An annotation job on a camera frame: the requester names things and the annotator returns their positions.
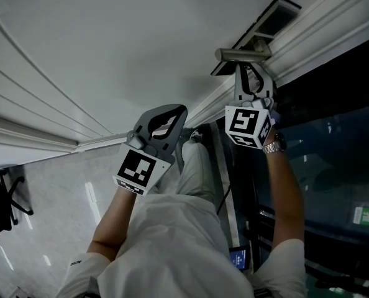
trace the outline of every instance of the wristwatch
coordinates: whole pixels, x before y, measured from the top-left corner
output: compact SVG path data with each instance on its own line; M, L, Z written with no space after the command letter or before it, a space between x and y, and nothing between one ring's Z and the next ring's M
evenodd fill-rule
M284 135L281 132L277 132L275 135L275 141L269 143L262 148L264 153L272 153L277 151L286 150L286 141Z

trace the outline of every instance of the white ceiling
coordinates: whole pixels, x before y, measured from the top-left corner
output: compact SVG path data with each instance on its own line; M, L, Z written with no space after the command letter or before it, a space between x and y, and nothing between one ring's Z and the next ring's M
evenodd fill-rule
M0 19L72 100L122 133L153 107L194 109L224 80L209 75L215 49L231 47L271 2L4 0Z

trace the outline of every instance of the sleeve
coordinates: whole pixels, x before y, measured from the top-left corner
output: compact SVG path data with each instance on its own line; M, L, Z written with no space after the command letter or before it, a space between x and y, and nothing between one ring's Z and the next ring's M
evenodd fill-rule
M110 261L102 254L80 254L70 261L57 298L75 298L88 290L91 278L97 278Z
M273 297L306 297L304 243L293 239L279 244L248 278L254 288L267 288Z

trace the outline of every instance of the white floor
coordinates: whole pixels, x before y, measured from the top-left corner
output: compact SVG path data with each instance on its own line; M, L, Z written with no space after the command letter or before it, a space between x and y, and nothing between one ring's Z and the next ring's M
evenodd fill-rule
M18 166L6 175L25 176L14 199L31 207L26 217L15 211L19 224L0 233L0 295L9 297L17 286L34 298L55 297L71 257L84 252L100 216L115 191L112 174L119 145ZM176 191L175 164L160 192Z

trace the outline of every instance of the ceiling vent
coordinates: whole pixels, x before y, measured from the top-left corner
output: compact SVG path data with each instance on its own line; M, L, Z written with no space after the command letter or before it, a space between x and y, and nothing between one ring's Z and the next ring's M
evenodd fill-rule
M261 40L269 45L277 34L299 14L301 7L290 0L273 0L243 36L233 45L233 50L259 52ZM235 62L221 61L211 75L231 75L235 72Z

